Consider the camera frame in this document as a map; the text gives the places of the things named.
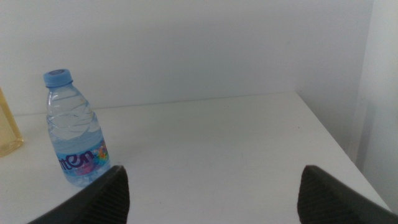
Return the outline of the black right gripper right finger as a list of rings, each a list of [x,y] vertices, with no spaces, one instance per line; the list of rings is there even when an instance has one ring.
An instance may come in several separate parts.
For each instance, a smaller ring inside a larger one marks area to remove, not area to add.
[[[302,172],[297,212],[306,224],[397,224],[396,214],[315,165]]]

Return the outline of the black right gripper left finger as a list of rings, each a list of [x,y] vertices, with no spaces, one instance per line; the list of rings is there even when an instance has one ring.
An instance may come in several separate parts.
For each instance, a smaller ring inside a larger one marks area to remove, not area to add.
[[[125,224],[129,206],[127,172],[123,166],[113,166],[67,201],[30,223]]]

